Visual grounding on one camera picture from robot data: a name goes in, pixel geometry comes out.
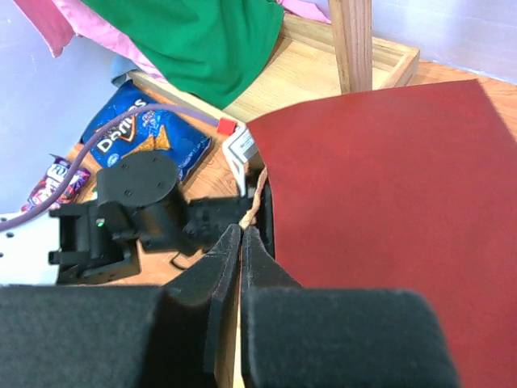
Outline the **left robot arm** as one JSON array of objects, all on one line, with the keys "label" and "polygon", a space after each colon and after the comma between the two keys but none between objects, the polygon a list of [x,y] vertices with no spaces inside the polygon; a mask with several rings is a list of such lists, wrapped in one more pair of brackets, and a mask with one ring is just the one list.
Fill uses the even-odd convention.
[{"label": "left robot arm", "polygon": [[138,274],[140,253],[191,256],[214,247],[245,215],[275,250],[272,195],[257,172],[243,196],[188,200],[173,160],[134,154],[96,175],[94,200],[62,205],[21,225],[1,217],[3,285],[98,285]]}]

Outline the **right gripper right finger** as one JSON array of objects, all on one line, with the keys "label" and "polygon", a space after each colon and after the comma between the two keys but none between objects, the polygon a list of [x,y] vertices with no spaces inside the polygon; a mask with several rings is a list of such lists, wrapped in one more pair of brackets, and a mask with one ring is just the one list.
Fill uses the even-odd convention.
[{"label": "right gripper right finger", "polygon": [[458,387],[435,312],[402,289],[311,289],[242,240],[242,378],[248,387]]}]

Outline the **purple Tops candy bag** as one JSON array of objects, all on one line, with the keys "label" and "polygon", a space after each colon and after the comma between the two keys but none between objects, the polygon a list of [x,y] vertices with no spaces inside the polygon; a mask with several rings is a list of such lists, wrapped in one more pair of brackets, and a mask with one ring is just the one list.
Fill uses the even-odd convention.
[{"label": "purple Tops candy bag", "polygon": [[[68,159],[54,154],[52,154],[52,157],[53,163],[30,192],[27,202],[21,207],[22,212],[33,209],[47,200],[57,190],[65,176],[69,173],[71,162]],[[50,209],[58,209],[63,204],[75,202],[90,177],[91,173],[86,168],[79,167],[74,172],[73,178],[66,189],[53,203]]]}]

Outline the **red brown paper bag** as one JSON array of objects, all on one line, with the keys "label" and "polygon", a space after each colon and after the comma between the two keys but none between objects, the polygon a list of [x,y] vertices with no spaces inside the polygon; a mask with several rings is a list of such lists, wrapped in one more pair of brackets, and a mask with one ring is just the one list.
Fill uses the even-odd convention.
[{"label": "red brown paper bag", "polygon": [[248,129],[294,279],[421,293],[464,386],[515,386],[516,143],[479,82],[298,103]]}]

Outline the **blue Doritos chip bag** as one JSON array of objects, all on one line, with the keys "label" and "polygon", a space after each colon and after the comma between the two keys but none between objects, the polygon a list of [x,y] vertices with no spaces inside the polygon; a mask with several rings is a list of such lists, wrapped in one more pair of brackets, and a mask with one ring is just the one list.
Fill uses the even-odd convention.
[{"label": "blue Doritos chip bag", "polygon": [[[86,127],[81,143],[118,115],[155,103],[131,80],[119,87]],[[157,150],[174,160],[179,178],[185,180],[211,148],[212,139],[173,112],[157,110],[124,118],[111,127],[90,153],[101,167],[111,167],[137,151]]]}]

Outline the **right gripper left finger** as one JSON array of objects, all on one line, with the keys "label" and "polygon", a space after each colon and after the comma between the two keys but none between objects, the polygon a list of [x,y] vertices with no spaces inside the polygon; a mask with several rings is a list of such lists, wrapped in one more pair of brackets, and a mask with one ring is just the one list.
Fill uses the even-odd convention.
[{"label": "right gripper left finger", "polygon": [[230,387],[242,231],[162,286],[1,290],[4,387]]}]

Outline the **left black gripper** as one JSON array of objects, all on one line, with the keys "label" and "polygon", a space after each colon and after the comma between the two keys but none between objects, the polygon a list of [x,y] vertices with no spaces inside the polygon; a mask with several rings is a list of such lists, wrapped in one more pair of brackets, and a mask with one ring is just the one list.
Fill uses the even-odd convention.
[{"label": "left black gripper", "polygon": [[[240,196],[202,198],[188,206],[187,235],[203,252],[209,251],[230,224],[238,224],[252,205],[251,198]],[[254,225],[258,228],[267,253],[275,257],[272,194],[264,188]]]}]

